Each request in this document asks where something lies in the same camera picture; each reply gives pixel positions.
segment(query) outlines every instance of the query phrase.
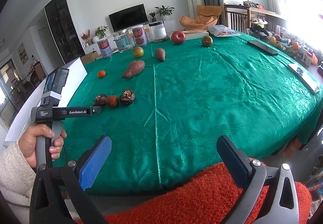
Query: human hand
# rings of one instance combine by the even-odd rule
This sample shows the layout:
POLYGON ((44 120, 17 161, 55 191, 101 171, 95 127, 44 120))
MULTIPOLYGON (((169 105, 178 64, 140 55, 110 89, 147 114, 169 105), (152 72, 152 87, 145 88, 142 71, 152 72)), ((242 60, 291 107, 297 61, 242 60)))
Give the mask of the human hand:
MULTIPOLYGON (((31 167, 36 167, 36 138, 38 136, 44 136, 48 138, 53 138, 55 133, 45 124, 37 124, 31 125, 27 128, 27 130, 23 133, 21 138, 19 139, 18 145, 19 148, 24 155, 26 161, 31 167)), ((60 156, 60 152, 62 151, 64 145, 64 138, 66 137, 66 132, 63 129, 59 138, 54 140, 54 146, 49 148, 49 152, 51 153, 51 157, 53 159, 57 159, 60 156)))

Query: smartphone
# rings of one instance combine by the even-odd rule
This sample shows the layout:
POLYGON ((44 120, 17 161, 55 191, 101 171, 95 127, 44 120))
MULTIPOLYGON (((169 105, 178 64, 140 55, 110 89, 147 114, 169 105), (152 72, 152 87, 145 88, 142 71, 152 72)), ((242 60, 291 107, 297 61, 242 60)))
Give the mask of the smartphone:
POLYGON ((321 90, 317 83, 306 72, 304 72, 298 64, 288 64, 288 67, 303 80, 303 83, 307 85, 314 94, 321 90))
POLYGON ((247 43, 251 44, 252 46, 258 48, 260 51, 263 51, 264 53, 270 56, 278 55, 278 52, 276 50, 258 41, 248 41, 247 43))

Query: black flat screen tv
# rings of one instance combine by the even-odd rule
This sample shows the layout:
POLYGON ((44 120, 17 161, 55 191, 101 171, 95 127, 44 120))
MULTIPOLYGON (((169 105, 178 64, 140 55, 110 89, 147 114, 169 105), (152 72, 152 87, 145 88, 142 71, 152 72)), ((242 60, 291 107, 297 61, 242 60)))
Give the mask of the black flat screen tv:
POLYGON ((114 32, 148 22, 143 4, 110 14, 109 18, 114 32))

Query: screw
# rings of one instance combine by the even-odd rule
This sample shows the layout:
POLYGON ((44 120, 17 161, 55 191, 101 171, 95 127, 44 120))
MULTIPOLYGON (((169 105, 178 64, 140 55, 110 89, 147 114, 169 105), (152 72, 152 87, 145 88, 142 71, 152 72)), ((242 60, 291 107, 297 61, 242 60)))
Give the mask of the screw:
POLYGON ((253 160, 252 163, 253 163, 254 166, 260 166, 261 165, 261 162, 259 160, 257 160, 257 159, 253 160))
POLYGON ((46 168, 46 164, 41 164, 38 169, 39 170, 45 170, 45 168, 46 168))
POLYGON ((289 170, 289 169, 290 169, 289 165, 288 165, 288 164, 286 164, 286 163, 283 163, 283 164, 282 164, 282 167, 283 167, 283 169, 285 169, 285 170, 289 170))
POLYGON ((67 163, 68 166, 70 167, 73 167, 76 165, 76 161, 75 160, 70 160, 68 163, 67 163))

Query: device screen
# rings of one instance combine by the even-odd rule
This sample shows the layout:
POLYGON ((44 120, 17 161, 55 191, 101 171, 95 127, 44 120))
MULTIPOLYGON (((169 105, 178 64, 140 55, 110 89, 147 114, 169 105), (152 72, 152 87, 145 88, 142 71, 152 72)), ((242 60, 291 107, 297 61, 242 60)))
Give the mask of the device screen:
POLYGON ((304 72, 298 64, 288 64, 288 67, 295 71, 314 93, 320 91, 320 88, 318 87, 316 82, 306 72, 304 72))
POLYGON ((54 78, 55 78, 55 73, 47 78, 43 94, 51 91, 53 87, 54 78))
POLYGON ((260 50, 270 54, 270 55, 278 55, 278 52, 269 46, 262 44, 258 41, 248 41, 249 44, 252 44, 255 47, 258 47, 260 50))

